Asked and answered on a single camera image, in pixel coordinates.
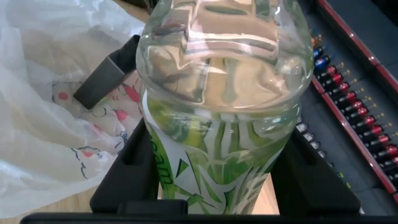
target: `printed plastic bag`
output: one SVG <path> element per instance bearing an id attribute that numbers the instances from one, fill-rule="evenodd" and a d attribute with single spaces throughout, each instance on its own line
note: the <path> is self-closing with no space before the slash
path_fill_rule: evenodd
<path id="1" fill-rule="evenodd" d="M 0 0 L 0 218 L 101 182 L 141 118 L 140 79 L 92 110 L 72 96 L 143 26 L 112 0 Z"/>

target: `plastic bag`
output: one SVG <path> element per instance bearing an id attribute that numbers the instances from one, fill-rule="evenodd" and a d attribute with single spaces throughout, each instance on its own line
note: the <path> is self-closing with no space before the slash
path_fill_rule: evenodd
<path id="1" fill-rule="evenodd" d="M 141 118 L 141 82 L 92 110 L 72 95 L 143 26 L 112 0 L 0 0 L 0 218 L 101 182 Z"/>

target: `bottle body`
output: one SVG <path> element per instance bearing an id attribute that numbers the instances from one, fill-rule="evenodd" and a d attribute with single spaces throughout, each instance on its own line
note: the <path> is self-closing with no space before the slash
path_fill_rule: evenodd
<path id="1" fill-rule="evenodd" d="M 181 109 L 143 87 L 142 112 L 164 199 L 188 201 L 189 213 L 250 214 L 299 114 L 227 114 Z"/>

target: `clear plastic bottle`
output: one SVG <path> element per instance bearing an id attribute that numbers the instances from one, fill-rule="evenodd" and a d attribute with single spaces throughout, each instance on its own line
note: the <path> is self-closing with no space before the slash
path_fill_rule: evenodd
<path id="1" fill-rule="evenodd" d="M 189 213 L 251 213 L 312 76 L 297 2 L 161 0 L 137 69 L 163 197 Z"/>

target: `wooden table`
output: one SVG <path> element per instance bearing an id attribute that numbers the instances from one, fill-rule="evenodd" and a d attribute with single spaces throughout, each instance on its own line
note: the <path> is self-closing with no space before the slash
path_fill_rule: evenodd
<path id="1" fill-rule="evenodd" d="M 146 21 L 148 14 L 146 11 L 134 7 L 125 2 L 115 0 L 121 7 L 123 7 L 130 15 Z M 91 212 L 90 209 L 90 198 L 95 192 L 96 187 L 89 189 L 85 192 L 81 192 L 76 195 L 67 197 L 61 201 L 52 203 L 42 208 L 38 208 L 29 213 L 25 213 L 15 218 L 7 218 L 0 220 L 0 224 L 16 224 L 19 223 L 21 218 L 34 212 Z M 278 205 L 275 198 L 274 187 L 272 184 L 271 175 L 268 176 L 264 186 L 262 187 L 260 196 L 257 200 L 257 204 L 254 207 L 253 214 L 279 214 Z"/>

